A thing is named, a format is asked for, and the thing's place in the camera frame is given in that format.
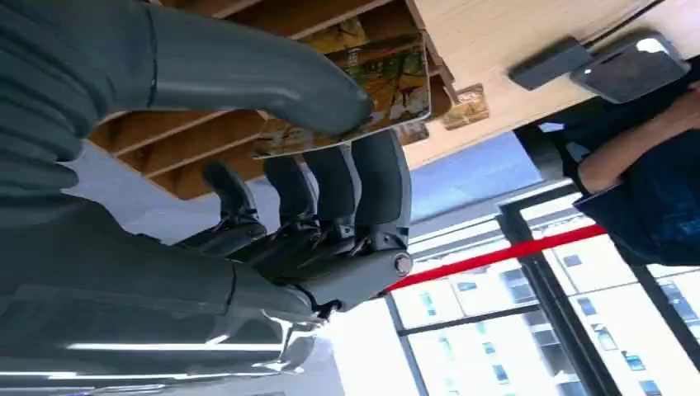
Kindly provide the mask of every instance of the wooden beam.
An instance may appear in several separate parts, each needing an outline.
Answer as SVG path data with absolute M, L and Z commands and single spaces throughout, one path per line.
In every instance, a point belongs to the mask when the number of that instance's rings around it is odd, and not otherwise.
M 253 142 L 248 142 L 176 169 L 173 171 L 177 172 L 175 189 L 173 190 L 175 196 L 181 200 L 191 200 L 211 192 L 211 189 L 201 178 L 201 169 L 215 160 L 220 160 L 229 165 L 231 170 L 236 171 L 244 180 L 252 180 L 262 176 L 264 174 L 263 161 L 253 159 L 251 157 L 252 153 Z
M 109 121 L 111 121 L 111 120 L 117 119 L 117 118 L 119 118 L 119 117 L 121 117 L 121 116 L 124 116 L 124 115 L 126 115 L 126 114 L 128 114 L 127 111 L 118 111 L 118 112 L 116 112 L 116 113 L 111 113 L 110 115 L 108 115 L 107 117 L 105 117 L 105 119 L 102 120 L 102 121 L 100 122 L 100 124 L 105 124 L 105 123 L 107 123 L 107 122 L 109 122 Z
M 398 35 L 417 35 L 420 32 L 409 8 L 401 1 L 374 8 L 361 14 L 359 18 L 370 41 L 390 39 Z
M 226 18 L 262 0 L 190 0 L 180 8 L 187 12 L 214 18 Z
M 90 140 L 97 147 L 108 153 L 111 151 L 111 147 L 114 144 L 114 130 L 112 126 L 113 124 L 111 123 L 101 124 L 90 134 Z
M 232 111 L 150 147 L 142 173 L 155 177 L 255 139 L 264 119 L 252 110 Z
M 445 90 L 442 78 L 437 75 L 430 78 L 430 108 L 433 111 L 430 119 L 442 117 L 452 109 L 452 100 Z
M 168 172 L 164 173 L 160 176 L 156 176 L 152 179 L 148 179 L 151 183 L 153 183 L 155 186 L 158 186 L 162 188 L 164 191 L 166 191 L 168 194 L 178 198 L 175 195 L 175 179 L 177 178 L 178 171 L 173 171 L 173 172 Z
M 296 40 L 390 1 L 265 0 L 227 19 Z
M 139 111 L 124 115 L 111 122 L 114 124 L 111 153 L 123 155 L 223 114 L 225 111 Z

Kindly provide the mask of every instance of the gray robotic hand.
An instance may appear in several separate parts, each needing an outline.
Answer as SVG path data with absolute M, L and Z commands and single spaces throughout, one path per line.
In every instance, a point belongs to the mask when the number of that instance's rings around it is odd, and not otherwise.
M 296 164 L 268 160 L 284 220 L 270 236 L 244 184 L 216 165 L 205 177 L 222 224 L 177 247 L 62 193 L 78 179 L 59 163 L 111 111 L 254 108 L 350 130 L 371 101 L 308 47 L 131 0 L 0 0 L 0 31 L 0 388 L 294 370 L 330 312 L 410 268 L 410 185 L 391 133 L 305 155 L 318 213 Z

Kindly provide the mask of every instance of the colorful book cover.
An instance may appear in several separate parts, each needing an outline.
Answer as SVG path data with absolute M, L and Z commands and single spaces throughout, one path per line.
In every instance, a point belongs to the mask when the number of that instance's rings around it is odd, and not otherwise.
M 329 137 L 271 118 L 262 127 L 253 156 L 269 158 L 324 149 L 430 115 L 425 44 L 420 36 L 400 36 L 327 55 L 369 93 L 374 111 L 359 128 Z M 427 133 L 412 134 L 410 140 Z

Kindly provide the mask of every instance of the building window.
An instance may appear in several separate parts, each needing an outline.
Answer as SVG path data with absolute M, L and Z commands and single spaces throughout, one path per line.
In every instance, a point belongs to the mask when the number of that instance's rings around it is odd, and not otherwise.
M 546 362 L 547 369 L 551 376 L 576 374 L 576 370 L 574 370 L 574 367 L 571 365 L 571 361 L 566 355 L 566 352 L 564 352 L 564 348 L 561 347 L 561 344 L 542 346 L 540 350 L 542 351 L 542 357 Z
M 460 396 L 459 390 L 456 390 L 455 380 L 452 378 L 445 379 L 445 386 L 450 389 L 447 391 L 448 396 Z
M 492 353 L 496 353 L 496 347 L 494 346 L 493 343 L 491 342 L 484 342 L 484 352 L 486 352 L 487 355 L 490 355 Z
M 627 361 L 627 365 L 630 366 L 630 370 L 632 370 L 632 371 L 646 370 L 646 367 L 644 366 L 644 363 L 641 362 L 641 358 L 639 356 L 628 355 L 627 351 L 622 351 L 622 355 L 625 357 L 625 361 Z
M 527 303 L 537 299 L 530 285 L 513 286 L 510 288 L 510 294 L 513 296 L 515 304 Z
M 435 316 L 438 314 L 435 305 L 433 305 L 433 299 L 430 298 L 430 294 L 427 291 L 420 294 L 420 300 L 423 302 L 423 305 L 425 305 L 428 316 Z
M 457 284 L 457 289 L 459 291 L 469 291 L 476 289 L 476 283 L 474 282 L 460 282 Z
M 673 281 L 667 280 L 661 285 L 661 289 L 666 294 L 666 297 L 668 297 L 669 302 L 674 306 L 676 311 L 678 311 L 680 317 L 683 318 L 684 322 L 698 321 L 698 315 L 695 313 L 695 310 L 688 304 L 688 301 L 683 297 L 683 293 L 680 292 L 678 286 L 676 286 Z
M 603 347 L 605 351 L 615 351 L 617 349 L 617 344 L 615 340 L 613 340 L 613 336 L 608 331 L 608 328 L 602 324 L 594 324 L 593 330 L 598 337 L 598 342 L 600 342 L 601 347 Z
M 474 327 L 476 328 L 476 331 L 481 334 L 482 336 L 486 335 L 486 323 L 484 322 L 477 322 L 474 323 Z
M 566 256 L 562 260 L 564 260 L 564 265 L 567 267 L 580 266 L 581 264 L 583 264 L 578 254 Z
M 527 325 L 530 327 L 539 326 L 541 324 L 549 324 L 542 311 L 524 313 L 523 317 L 525 318 Z
M 564 382 L 558 385 L 561 396 L 586 396 L 584 386 L 580 382 Z
M 639 381 L 639 385 L 644 390 L 644 394 L 646 396 L 662 396 L 659 387 L 656 385 L 656 382 L 652 380 Z
M 584 315 L 592 316 L 598 313 L 588 297 L 582 297 L 576 301 L 578 301 L 579 305 L 581 306 L 581 310 L 584 311 Z
M 442 350 L 445 352 L 445 357 L 450 361 L 454 361 L 455 353 L 452 350 L 452 344 L 450 344 L 450 340 L 447 339 L 447 336 L 443 332 L 441 332 L 437 337 L 437 342 L 442 344 Z
M 493 365 L 494 367 L 494 373 L 496 373 L 496 379 L 498 379 L 499 384 L 505 385 L 505 384 L 510 384 L 510 380 L 508 379 L 508 375 L 505 373 L 505 369 L 503 368 L 502 365 Z
M 513 297 L 513 302 L 515 304 L 522 304 L 537 300 L 535 293 L 527 283 L 523 270 L 520 268 L 517 270 L 506 271 L 501 274 L 501 277 L 504 280 L 505 285 L 508 287 L 508 291 Z
M 554 332 L 552 330 L 546 330 L 544 332 L 535 332 L 535 341 L 540 347 L 552 344 L 558 344 L 559 340 L 556 339 Z

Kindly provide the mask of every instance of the red stripe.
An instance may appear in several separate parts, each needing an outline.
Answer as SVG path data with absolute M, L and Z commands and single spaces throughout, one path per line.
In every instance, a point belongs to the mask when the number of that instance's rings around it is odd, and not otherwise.
M 488 266 L 489 264 L 493 264 L 495 262 L 502 262 L 510 258 L 529 256 L 531 254 L 539 253 L 546 249 L 555 248 L 557 246 L 580 241 L 582 239 L 597 237 L 605 233 L 606 231 L 603 227 L 594 224 L 588 227 L 575 229 L 573 231 L 559 233 L 551 237 L 544 237 L 535 241 L 516 243 L 511 247 L 507 247 L 503 250 L 498 250 L 497 252 L 486 253 L 481 256 L 467 258 L 466 260 L 462 260 L 460 262 L 453 262 L 452 264 L 446 264 L 445 266 L 433 268 L 432 270 L 427 270 L 418 274 L 406 276 L 398 283 L 389 286 L 387 290 L 392 291 L 401 289 L 402 287 L 416 285 L 418 283 L 434 281 L 444 276 L 453 275 L 463 271 L 473 270 L 475 268 L 479 268 L 480 266 Z

